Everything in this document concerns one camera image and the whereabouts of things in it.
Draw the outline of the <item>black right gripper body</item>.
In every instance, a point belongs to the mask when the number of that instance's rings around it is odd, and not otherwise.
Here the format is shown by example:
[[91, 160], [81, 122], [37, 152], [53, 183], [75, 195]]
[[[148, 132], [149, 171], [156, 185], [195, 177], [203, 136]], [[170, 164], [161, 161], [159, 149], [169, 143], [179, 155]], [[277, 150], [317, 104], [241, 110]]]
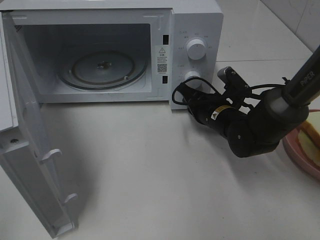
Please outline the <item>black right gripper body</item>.
[[184, 86], [183, 102], [198, 123], [208, 126], [214, 109], [222, 106], [225, 100], [222, 99], [219, 93], [205, 93], [189, 86]]

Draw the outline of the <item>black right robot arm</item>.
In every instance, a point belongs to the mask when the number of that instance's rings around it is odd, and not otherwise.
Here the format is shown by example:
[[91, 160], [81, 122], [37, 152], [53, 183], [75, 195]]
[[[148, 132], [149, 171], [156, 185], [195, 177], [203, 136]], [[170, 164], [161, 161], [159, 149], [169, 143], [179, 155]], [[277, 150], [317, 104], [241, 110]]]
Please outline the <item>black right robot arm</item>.
[[309, 115], [320, 94], [320, 50], [284, 84], [249, 86], [230, 66], [221, 69], [224, 92], [205, 93], [184, 81], [177, 91], [201, 125], [217, 131], [239, 158], [272, 152]]

